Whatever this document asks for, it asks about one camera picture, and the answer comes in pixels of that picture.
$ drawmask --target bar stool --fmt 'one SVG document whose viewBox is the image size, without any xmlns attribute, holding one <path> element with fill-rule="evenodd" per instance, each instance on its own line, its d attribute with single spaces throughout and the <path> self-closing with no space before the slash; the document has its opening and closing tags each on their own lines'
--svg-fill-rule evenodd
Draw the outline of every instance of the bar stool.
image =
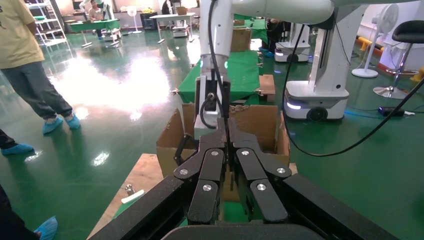
<svg viewBox="0 0 424 240">
<path fill-rule="evenodd" d="M 392 86 L 378 86 L 373 89 L 374 93 L 390 99 L 404 99 L 408 94 L 397 88 L 399 78 L 402 75 L 414 75 L 416 72 L 410 71 L 405 73 L 405 62 L 412 49 L 413 44 L 424 44 L 424 21 L 412 20 L 401 23 L 393 32 L 391 37 L 393 40 L 408 43 L 405 52 L 400 60 L 397 69 L 388 69 L 387 72 L 394 73 L 394 83 Z"/>
</svg>

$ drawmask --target yellow shirt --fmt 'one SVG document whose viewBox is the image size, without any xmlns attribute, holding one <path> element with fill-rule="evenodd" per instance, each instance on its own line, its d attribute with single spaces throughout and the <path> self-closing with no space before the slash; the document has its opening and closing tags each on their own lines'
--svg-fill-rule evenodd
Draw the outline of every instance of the yellow shirt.
<svg viewBox="0 0 424 240">
<path fill-rule="evenodd" d="M 0 0 L 0 69 L 44 61 L 27 24 L 35 19 L 24 0 Z"/>
</svg>

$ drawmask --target chrome stool base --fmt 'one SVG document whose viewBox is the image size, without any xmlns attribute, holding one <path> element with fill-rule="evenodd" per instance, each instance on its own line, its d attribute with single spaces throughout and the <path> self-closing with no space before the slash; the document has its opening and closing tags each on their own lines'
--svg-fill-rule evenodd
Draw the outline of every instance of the chrome stool base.
<svg viewBox="0 0 424 240">
<path fill-rule="evenodd" d="M 374 87 L 374 93 L 389 99 L 404 99 L 408 94 L 395 86 Z"/>
</svg>

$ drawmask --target green floor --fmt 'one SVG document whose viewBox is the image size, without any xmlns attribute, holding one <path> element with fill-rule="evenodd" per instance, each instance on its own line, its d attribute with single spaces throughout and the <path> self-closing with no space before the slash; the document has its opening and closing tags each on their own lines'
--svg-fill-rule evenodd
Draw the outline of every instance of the green floor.
<svg viewBox="0 0 424 240">
<path fill-rule="evenodd" d="M 156 32 L 130 35 L 120 47 L 105 47 L 94 36 L 82 49 L 80 34 L 44 50 L 47 74 L 81 118 L 82 127 L 42 136 L 43 121 L 0 77 L 0 128 L 36 155 L 0 156 L 0 183 L 14 210 L 35 229 L 56 215 L 56 240 L 85 239 L 142 153 L 155 153 L 156 140 L 174 108 L 177 88 L 199 59 L 199 42 L 170 38 L 157 45 Z M 358 58 L 352 60 L 355 68 Z M 286 65 L 267 59 L 281 98 Z M 291 80 L 310 74 L 310 65 L 293 69 Z M 392 106 L 372 88 L 391 78 L 359 79 L 349 75 L 348 105 L 374 109 Z M 408 81 L 402 83 L 411 88 Z M 405 109 L 424 104 L 421 94 Z M 362 115 L 377 115 L 359 112 Z M 424 115 L 391 120 L 362 145 L 339 156 L 315 158 L 291 147 L 300 173 L 401 239 L 424 239 L 424 161 L 421 140 Z M 341 123 L 290 122 L 290 134 L 316 153 L 341 150 L 366 135 L 381 120 L 346 115 Z"/>
</svg>

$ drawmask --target stand fan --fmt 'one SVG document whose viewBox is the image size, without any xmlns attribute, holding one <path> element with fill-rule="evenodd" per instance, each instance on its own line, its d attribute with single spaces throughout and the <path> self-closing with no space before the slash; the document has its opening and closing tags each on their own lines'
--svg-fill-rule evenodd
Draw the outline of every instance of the stand fan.
<svg viewBox="0 0 424 240">
<path fill-rule="evenodd" d="M 139 29 L 137 28 L 137 22 L 136 22 L 137 8 L 135 6 L 129 6 L 126 8 L 126 12 L 128 13 L 130 17 L 134 18 L 135 31 L 133 31 L 132 33 L 133 34 L 142 33 L 142 31 L 139 31 Z"/>
<path fill-rule="evenodd" d="M 368 69 L 371 57 L 373 56 L 374 47 L 376 46 L 377 39 L 390 32 L 396 25 L 399 16 L 399 6 L 397 4 L 390 4 L 383 8 L 380 14 L 372 18 L 372 23 L 377 24 L 377 32 L 372 40 L 371 48 L 369 49 L 368 57 L 366 59 L 365 68 L 357 68 L 352 70 L 352 74 L 361 78 L 375 78 L 378 72 Z"/>
</svg>

